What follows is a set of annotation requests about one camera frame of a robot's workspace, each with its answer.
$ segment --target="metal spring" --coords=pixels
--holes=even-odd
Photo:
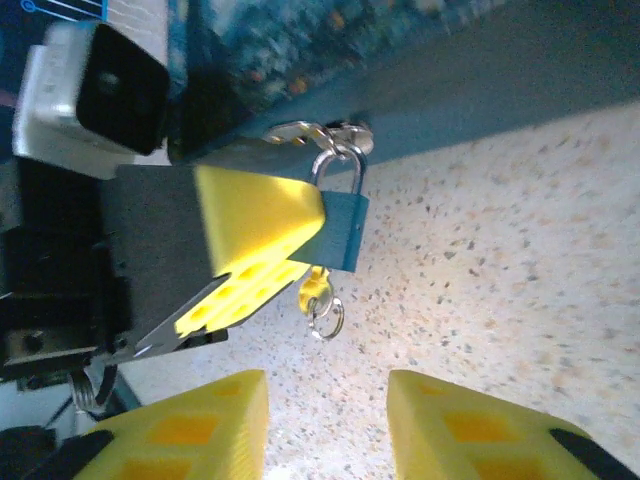
[[[102,384],[96,394],[91,379],[84,370],[74,370],[69,373],[71,397],[79,410],[90,411],[102,407],[109,399],[109,395],[115,385],[118,367],[110,365],[105,367]]]

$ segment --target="yellow key tag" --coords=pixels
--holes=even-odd
[[[329,282],[329,270],[324,267],[311,267],[311,275],[300,286],[298,305],[300,311],[307,316],[310,314],[310,303],[314,298],[318,305],[328,305],[331,308],[333,287]]]

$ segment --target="blue padlock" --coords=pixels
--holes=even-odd
[[[329,269],[355,272],[369,208],[369,199],[361,195],[367,157],[356,145],[335,143],[313,162],[310,182],[319,185],[327,167],[334,160],[351,160],[354,163],[351,193],[321,192],[325,223],[320,231],[289,259]]]

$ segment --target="black cable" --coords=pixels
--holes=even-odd
[[[96,395],[96,403],[98,406],[102,406],[109,399],[109,395],[113,391],[113,387],[116,384],[116,377],[118,376],[118,366],[108,365],[104,368],[104,375],[102,376],[102,383],[98,389]]]
[[[106,420],[107,418],[111,418],[111,415],[106,414],[106,413],[102,413],[102,414],[93,413],[93,412],[90,412],[88,410],[85,411],[84,413],[86,413],[89,416],[89,418],[91,418],[91,420],[93,420],[96,423],[100,423],[102,420]]]
[[[51,415],[51,418],[49,419],[49,421],[44,425],[43,428],[49,428],[51,427],[51,425],[53,425],[56,420],[58,420],[62,414],[65,412],[65,410],[67,408],[69,408],[69,405],[71,405],[72,399],[71,397],[67,398],[62,405],[60,405],[58,407],[58,409],[53,413],[53,415]]]

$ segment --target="terrazzo floor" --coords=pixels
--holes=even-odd
[[[309,335],[292,287],[126,378],[148,403],[267,370],[267,479],[393,478],[395,368],[572,421],[640,471],[639,138],[633,104],[375,165],[338,338]]]

